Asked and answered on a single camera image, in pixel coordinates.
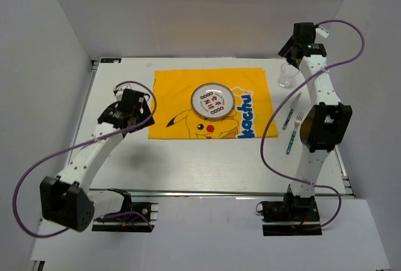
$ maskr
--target clear glass cup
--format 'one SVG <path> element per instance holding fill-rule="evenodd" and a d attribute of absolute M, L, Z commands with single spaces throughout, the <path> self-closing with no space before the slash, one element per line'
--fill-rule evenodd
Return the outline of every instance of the clear glass cup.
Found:
<path fill-rule="evenodd" d="M 292 79 L 299 73 L 299 69 L 294 66 L 284 63 L 281 66 L 280 77 L 278 78 L 278 84 L 284 88 L 291 86 Z"/>

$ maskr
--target yellow cloth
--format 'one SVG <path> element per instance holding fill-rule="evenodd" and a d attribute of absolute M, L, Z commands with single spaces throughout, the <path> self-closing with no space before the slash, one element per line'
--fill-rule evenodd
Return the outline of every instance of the yellow cloth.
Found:
<path fill-rule="evenodd" d="M 205 119 L 192 109 L 192 93 L 198 86 L 206 83 L 220 83 L 231 89 L 235 98 L 235 109 L 229 116 Z M 262 137 L 273 114 L 268 83 L 262 68 L 156 71 L 154 93 L 157 109 L 154 115 L 155 124 L 149 127 L 149 138 Z M 214 127 L 212 133 L 206 131 L 208 125 Z M 266 136 L 277 135 L 273 122 Z"/>

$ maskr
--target red circle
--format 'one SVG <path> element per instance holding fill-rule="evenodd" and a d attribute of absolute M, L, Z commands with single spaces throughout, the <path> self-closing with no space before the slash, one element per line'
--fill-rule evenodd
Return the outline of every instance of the red circle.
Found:
<path fill-rule="evenodd" d="M 206 130 L 208 132 L 213 132 L 214 131 L 214 127 L 212 125 L 209 125 L 208 127 L 206 127 Z"/>

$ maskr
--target knife handle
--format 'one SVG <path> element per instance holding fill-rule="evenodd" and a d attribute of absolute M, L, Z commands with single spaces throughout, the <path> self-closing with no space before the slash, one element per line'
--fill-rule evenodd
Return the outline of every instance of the knife handle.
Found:
<path fill-rule="evenodd" d="M 289 119 L 291 119 L 291 116 L 293 115 L 293 112 L 294 112 L 294 110 L 290 110 L 290 111 L 289 111 L 289 114 L 288 114 L 287 120 L 286 120 L 286 122 L 285 122 L 285 123 L 284 123 L 284 125 L 283 125 L 283 130 L 285 130 L 285 129 L 287 128 L 287 125 L 288 125 Z"/>
<path fill-rule="evenodd" d="M 296 131 L 294 130 L 293 134 L 291 135 L 291 139 L 289 140 L 289 144 L 288 144 L 288 147 L 287 147 L 286 154 L 289 154 L 290 151 L 291 151 L 291 148 L 292 148 L 294 140 L 295 140 L 295 135 L 296 135 Z"/>

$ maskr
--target gray wall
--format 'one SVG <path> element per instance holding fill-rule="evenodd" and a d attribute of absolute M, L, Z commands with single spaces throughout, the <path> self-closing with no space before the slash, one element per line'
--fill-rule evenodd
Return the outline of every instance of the gray wall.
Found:
<path fill-rule="evenodd" d="M 345 0 L 336 17 L 366 37 L 363 56 L 331 72 L 341 100 L 353 108 L 341 154 L 354 191 L 367 199 L 392 269 L 401 270 L 400 0 Z M 331 62 L 359 46 L 352 30 L 331 27 Z"/>
<path fill-rule="evenodd" d="M 59 0 L 90 58 L 276 55 L 343 0 Z"/>
<path fill-rule="evenodd" d="M 57 0 L 0 0 L 0 262 L 24 270 L 34 239 L 17 226 L 13 189 L 34 162 L 71 143 L 90 61 Z M 19 194 L 25 224 L 36 231 L 39 183 L 63 159 L 34 171 Z"/>

